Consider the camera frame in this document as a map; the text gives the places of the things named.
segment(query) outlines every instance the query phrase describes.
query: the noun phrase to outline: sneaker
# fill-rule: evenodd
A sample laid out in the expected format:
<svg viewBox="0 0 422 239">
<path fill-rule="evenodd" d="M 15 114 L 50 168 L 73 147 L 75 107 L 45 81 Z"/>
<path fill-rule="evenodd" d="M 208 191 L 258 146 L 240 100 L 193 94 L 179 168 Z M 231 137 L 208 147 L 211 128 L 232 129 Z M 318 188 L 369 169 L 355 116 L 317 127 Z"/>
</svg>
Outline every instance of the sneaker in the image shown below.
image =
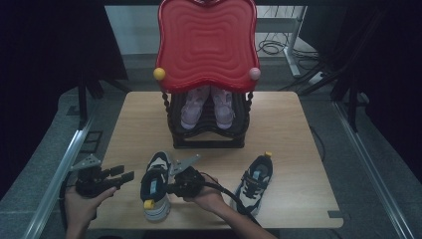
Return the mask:
<svg viewBox="0 0 422 239">
<path fill-rule="evenodd" d="M 186 104 L 181 111 L 181 124 L 186 129 L 193 129 L 202 114 L 202 107 L 208 99 L 210 87 L 203 86 L 189 91 Z"/>
<path fill-rule="evenodd" d="M 214 101 L 214 114 L 217 120 L 217 126 L 222 129 L 229 128 L 235 117 L 232 109 L 232 93 L 211 87 L 211 96 Z"/>
<path fill-rule="evenodd" d="M 157 152 L 146 168 L 140 187 L 140 199 L 146 219 L 159 221 L 170 212 L 167 185 L 170 177 L 171 161 L 166 152 Z"/>
<path fill-rule="evenodd" d="M 272 175 L 273 163 L 270 153 L 258 156 L 243 174 L 242 182 L 237 188 L 235 195 L 253 216 L 256 216 L 260 210 L 261 199 Z M 231 200 L 230 205 L 239 213 L 243 215 L 247 214 L 234 200 Z"/>
</svg>

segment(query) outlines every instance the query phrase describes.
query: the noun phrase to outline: pink ball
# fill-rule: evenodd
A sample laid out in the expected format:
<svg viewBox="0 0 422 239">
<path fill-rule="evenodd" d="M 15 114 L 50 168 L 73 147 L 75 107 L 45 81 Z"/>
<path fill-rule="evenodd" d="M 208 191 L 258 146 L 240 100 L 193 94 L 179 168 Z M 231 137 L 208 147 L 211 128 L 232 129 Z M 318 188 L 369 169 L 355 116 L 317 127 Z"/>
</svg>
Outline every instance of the pink ball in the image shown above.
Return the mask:
<svg viewBox="0 0 422 239">
<path fill-rule="evenodd" d="M 261 70 L 258 68 L 251 68 L 251 70 L 249 70 L 249 76 L 252 80 L 258 81 L 261 77 Z"/>
</svg>

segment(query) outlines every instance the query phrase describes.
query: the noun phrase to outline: light purple sneaker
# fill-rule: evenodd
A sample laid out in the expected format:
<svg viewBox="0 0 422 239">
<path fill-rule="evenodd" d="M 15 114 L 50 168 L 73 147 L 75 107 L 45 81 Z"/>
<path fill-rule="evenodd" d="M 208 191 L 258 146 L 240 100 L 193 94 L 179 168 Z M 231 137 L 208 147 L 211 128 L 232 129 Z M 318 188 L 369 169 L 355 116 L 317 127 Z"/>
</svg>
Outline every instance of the light purple sneaker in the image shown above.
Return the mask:
<svg viewBox="0 0 422 239">
<path fill-rule="evenodd" d="M 199 87 L 188 92 L 186 104 L 181 111 L 181 124 L 184 128 L 193 129 L 196 126 L 209 94 L 209 86 Z"/>
<path fill-rule="evenodd" d="M 211 87 L 211 96 L 214 101 L 214 114 L 217 120 L 217 126 L 222 129 L 229 128 L 235 117 L 232 109 L 232 93 Z"/>
</svg>

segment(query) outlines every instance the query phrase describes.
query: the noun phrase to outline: human hand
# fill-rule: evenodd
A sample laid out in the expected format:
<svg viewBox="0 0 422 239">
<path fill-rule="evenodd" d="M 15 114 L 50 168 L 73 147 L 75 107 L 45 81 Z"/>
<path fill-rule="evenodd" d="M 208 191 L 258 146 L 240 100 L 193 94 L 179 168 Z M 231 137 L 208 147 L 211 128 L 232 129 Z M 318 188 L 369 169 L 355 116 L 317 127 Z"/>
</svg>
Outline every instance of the human hand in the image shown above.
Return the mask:
<svg viewBox="0 0 422 239">
<path fill-rule="evenodd" d="M 71 187 L 65 196 L 66 215 L 68 219 L 68 234 L 84 233 L 90 226 L 91 220 L 97 212 L 97 208 L 104 200 L 111 197 L 117 188 L 112 187 L 95 198 L 83 198 L 76 187 Z"/>
<path fill-rule="evenodd" d="M 206 182 L 218 183 L 218 179 L 210 177 L 207 174 L 202 173 Z M 195 202 L 202 209 L 215 213 L 220 207 L 227 206 L 224 202 L 221 192 L 215 188 L 204 186 L 197 196 L 194 198 L 183 197 L 186 202 Z"/>
</svg>

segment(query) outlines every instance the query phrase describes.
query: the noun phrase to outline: wooden table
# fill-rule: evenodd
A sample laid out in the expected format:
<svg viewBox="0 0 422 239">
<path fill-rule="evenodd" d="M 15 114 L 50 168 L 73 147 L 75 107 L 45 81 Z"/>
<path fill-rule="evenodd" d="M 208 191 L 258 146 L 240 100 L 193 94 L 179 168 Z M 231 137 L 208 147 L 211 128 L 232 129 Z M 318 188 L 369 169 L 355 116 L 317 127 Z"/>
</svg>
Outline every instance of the wooden table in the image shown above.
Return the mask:
<svg viewBox="0 0 422 239">
<path fill-rule="evenodd" d="M 343 223 L 342 218 L 328 216 L 329 211 L 338 214 L 338 205 L 295 93 L 254 93 L 244 148 L 174 149 L 172 143 L 161 93 L 129 93 L 103 168 L 122 164 L 125 171 L 135 172 L 135 178 L 101 205 L 92 229 L 228 228 L 214 214 L 174 195 L 170 195 L 171 211 L 164 221 L 151 223 L 145 219 L 139 197 L 140 180 L 151 157 L 160 150 L 169 152 L 173 159 L 201 154 L 193 166 L 217 177 L 231 191 L 237 188 L 252 161 L 270 151 L 274 174 L 257 216 L 264 228 L 338 228 Z"/>
</svg>

